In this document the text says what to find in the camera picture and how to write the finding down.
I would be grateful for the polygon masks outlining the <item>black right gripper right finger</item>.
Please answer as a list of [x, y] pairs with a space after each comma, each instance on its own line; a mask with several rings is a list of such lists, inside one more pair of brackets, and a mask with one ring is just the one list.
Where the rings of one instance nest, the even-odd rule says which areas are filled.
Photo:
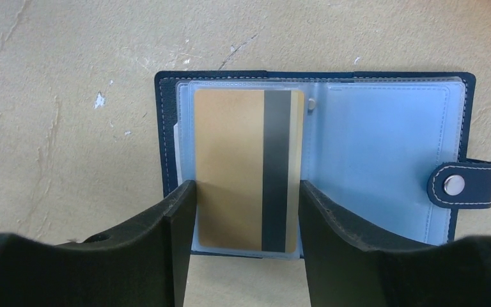
[[441, 246], [389, 232], [300, 184], [313, 306], [491, 306], [491, 236]]

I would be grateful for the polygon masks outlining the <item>blue leather card holder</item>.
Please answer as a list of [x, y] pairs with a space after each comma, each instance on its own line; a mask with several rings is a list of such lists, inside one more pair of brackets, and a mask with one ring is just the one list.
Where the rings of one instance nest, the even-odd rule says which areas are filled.
[[[467, 156], [476, 78], [469, 72], [161, 71], [154, 78], [164, 193], [195, 179], [194, 94], [300, 90], [300, 183], [402, 237], [440, 246], [459, 210], [491, 207], [491, 162]], [[195, 254], [294, 259], [293, 253], [204, 248]]]

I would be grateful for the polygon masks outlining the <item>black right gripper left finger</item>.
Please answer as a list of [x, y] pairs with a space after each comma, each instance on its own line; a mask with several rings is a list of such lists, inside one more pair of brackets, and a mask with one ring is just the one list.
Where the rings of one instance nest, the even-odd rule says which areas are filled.
[[196, 184], [83, 242], [0, 233], [0, 306], [182, 306]]

